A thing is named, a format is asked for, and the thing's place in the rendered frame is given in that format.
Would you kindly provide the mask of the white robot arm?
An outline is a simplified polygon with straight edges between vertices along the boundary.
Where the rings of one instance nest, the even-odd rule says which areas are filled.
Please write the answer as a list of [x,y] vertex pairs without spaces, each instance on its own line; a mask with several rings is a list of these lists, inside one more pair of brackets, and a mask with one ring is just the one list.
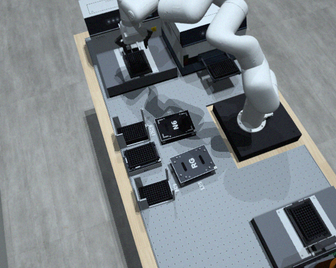
[[210,6],[220,7],[207,31],[207,42],[232,54],[242,71],[244,108],[237,116],[239,127],[249,133],[261,131],[266,118],[280,105],[277,79],[269,69],[261,47],[253,36],[235,35],[248,14],[244,0],[117,0],[126,42],[148,35],[141,22],[158,10],[164,22],[196,24]]

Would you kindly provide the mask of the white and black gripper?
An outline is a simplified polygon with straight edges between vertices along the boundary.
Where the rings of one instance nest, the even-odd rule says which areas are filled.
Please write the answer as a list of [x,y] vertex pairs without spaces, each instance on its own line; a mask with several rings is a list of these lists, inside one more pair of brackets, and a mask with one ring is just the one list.
[[[138,42],[138,41],[141,41],[141,40],[144,41],[144,46],[145,46],[145,48],[147,49],[147,46],[148,46],[148,40],[150,39],[150,37],[151,37],[153,31],[150,30],[150,29],[146,29],[146,30],[147,30],[147,32],[148,32],[148,36],[146,36],[146,37],[142,37],[142,38],[139,38],[139,39],[136,39],[136,40],[132,40],[132,41],[128,41],[128,42],[126,42],[124,33],[127,32],[127,30],[126,30],[126,27],[125,27],[125,26],[122,24],[122,22],[120,21],[120,32],[121,32],[121,35],[120,35],[117,39],[115,39],[115,43],[116,43],[117,45],[119,45],[120,47],[122,47],[123,50],[124,50],[124,52],[126,52],[126,54],[128,54],[128,52],[127,52],[127,48],[126,48],[126,45],[127,45],[127,44],[131,44],[131,43]],[[120,42],[122,39],[123,39],[123,41]]]

